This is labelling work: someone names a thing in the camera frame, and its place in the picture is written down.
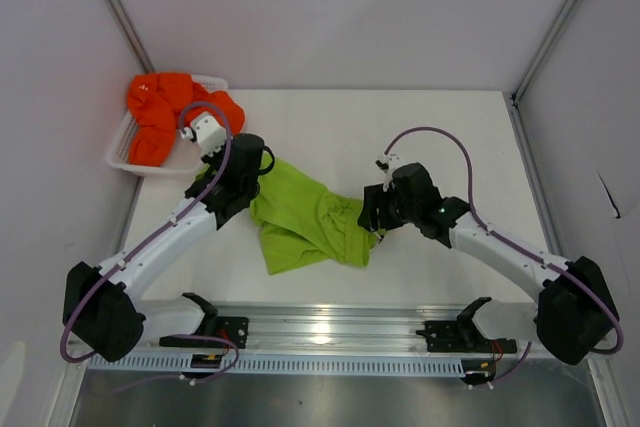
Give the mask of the aluminium frame post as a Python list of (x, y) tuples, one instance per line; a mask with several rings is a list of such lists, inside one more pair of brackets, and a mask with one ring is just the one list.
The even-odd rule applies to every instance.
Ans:
[(515, 107), (519, 106), (539, 76), (542, 68), (554, 52), (558, 42), (563, 37), (583, 1), (584, 0), (562, 0), (558, 11), (545, 31), (542, 41), (510, 96), (511, 102)]
[(104, 2), (141, 70), (144, 73), (154, 72), (155, 67), (151, 57), (124, 2), (122, 0), (104, 0)]

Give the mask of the white plastic basket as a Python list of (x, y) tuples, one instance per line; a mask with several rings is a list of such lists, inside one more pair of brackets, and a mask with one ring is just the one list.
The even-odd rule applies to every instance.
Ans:
[(179, 118), (193, 102), (221, 108), (238, 133), (244, 110), (220, 78), (180, 72), (137, 75), (126, 93), (125, 116), (106, 154), (107, 164), (138, 176), (178, 176), (200, 167), (197, 145), (181, 137)]

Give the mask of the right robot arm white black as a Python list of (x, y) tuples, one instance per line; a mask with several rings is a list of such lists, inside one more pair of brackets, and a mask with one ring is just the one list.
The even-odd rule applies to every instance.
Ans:
[(465, 307), (456, 317), (464, 351), (494, 340), (535, 342), (576, 365), (619, 330), (615, 303), (594, 261), (536, 250), (493, 227), (469, 202), (442, 196), (420, 163), (384, 155), (376, 165), (385, 179), (365, 187), (359, 226), (378, 233), (412, 225), (423, 237), (493, 269), (529, 298), (502, 302), (485, 296)]

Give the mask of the right aluminium frame post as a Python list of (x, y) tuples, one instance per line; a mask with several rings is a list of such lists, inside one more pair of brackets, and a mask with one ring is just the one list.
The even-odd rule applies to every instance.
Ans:
[(558, 42), (563, 37), (583, 1), (584, 0), (562, 0), (558, 11), (545, 31), (542, 41), (510, 96), (511, 102), (515, 107), (519, 106), (539, 76), (542, 68), (554, 52)]

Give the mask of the aluminium mounting rail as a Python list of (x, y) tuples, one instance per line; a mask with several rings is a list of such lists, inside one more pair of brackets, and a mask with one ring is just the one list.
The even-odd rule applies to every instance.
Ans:
[(226, 344), (226, 347), (161, 347), (159, 341), (149, 340), (131, 352), (154, 349), (197, 354), (223, 354), (226, 351), (244, 353), (261, 350), (291, 351), (296, 355), (310, 353), (331, 355), (363, 351), (390, 355), (410, 350), (427, 351), (424, 339), (416, 336), (415, 331), (428, 320), (456, 321), (457, 315), (465, 308), (460, 306), (376, 308), (336, 305), (212, 305), (217, 309), (218, 316), (249, 318), (249, 334), (244, 349), (239, 349), (227, 339), (215, 337), (217, 342)]

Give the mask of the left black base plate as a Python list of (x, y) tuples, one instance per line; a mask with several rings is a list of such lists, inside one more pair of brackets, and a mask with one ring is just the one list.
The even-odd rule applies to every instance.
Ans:
[[(239, 349), (246, 347), (249, 334), (249, 318), (237, 316), (218, 316), (215, 324), (204, 321), (195, 336), (224, 338), (234, 343)], [(185, 336), (166, 336), (159, 341), (161, 347), (176, 348), (225, 348), (226, 344), (212, 340), (187, 339)]]

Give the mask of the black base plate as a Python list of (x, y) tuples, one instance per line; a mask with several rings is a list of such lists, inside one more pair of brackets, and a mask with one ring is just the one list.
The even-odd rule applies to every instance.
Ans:
[(424, 339), (430, 353), (515, 354), (518, 349), (513, 339), (490, 340), (473, 325), (462, 327), (452, 320), (424, 321), (415, 335)]
[[(249, 318), (237, 316), (218, 316), (215, 324), (204, 321), (195, 336), (224, 338), (234, 343), (239, 349), (246, 347), (249, 334)], [(187, 339), (185, 336), (166, 336), (159, 341), (161, 347), (176, 348), (225, 348), (226, 344), (212, 340)]]

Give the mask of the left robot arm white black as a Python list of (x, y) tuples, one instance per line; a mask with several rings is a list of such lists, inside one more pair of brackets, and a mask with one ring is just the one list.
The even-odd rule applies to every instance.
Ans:
[(66, 279), (63, 335), (75, 335), (108, 362), (149, 340), (169, 347), (216, 344), (218, 311), (209, 301), (192, 292), (170, 301), (147, 301), (144, 294), (197, 242), (250, 206), (260, 177), (273, 168), (262, 161), (272, 155), (257, 135), (230, 138), (205, 157), (207, 173), (145, 239), (97, 266), (74, 266)]

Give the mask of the orange shorts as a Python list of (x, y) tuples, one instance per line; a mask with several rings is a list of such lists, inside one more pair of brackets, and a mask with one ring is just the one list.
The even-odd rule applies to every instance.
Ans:
[(188, 73), (161, 72), (135, 76), (126, 104), (138, 131), (131, 141), (128, 161), (134, 165), (162, 166), (174, 147), (179, 120), (189, 124), (210, 110), (200, 106), (185, 112), (184, 109), (194, 102), (215, 105), (226, 116), (234, 134), (242, 131), (245, 112), (226, 91), (208, 92)]

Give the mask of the left aluminium frame post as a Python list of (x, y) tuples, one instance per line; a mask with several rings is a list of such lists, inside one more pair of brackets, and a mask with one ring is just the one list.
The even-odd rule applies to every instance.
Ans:
[(141, 70), (144, 73), (154, 72), (155, 67), (151, 57), (124, 2), (122, 0), (104, 0), (104, 2)]

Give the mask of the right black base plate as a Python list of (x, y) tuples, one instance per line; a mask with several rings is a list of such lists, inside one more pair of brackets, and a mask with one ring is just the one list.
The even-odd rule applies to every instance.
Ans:
[(515, 354), (518, 349), (513, 339), (490, 340), (473, 325), (462, 327), (452, 320), (424, 321), (415, 335), (424, 339), (430, 353)]

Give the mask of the lime green shorts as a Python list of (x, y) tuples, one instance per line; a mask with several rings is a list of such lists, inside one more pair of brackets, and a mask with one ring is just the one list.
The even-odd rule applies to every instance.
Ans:
[(379, 237), (358, 225), (360, 199), (331, 192), (283, 159), (262, 155), (272, 170), (259, 178), (260, 191), (249, 216), (259, 228), (259, 241), (271, 275), (332, 260), (363, 268)]

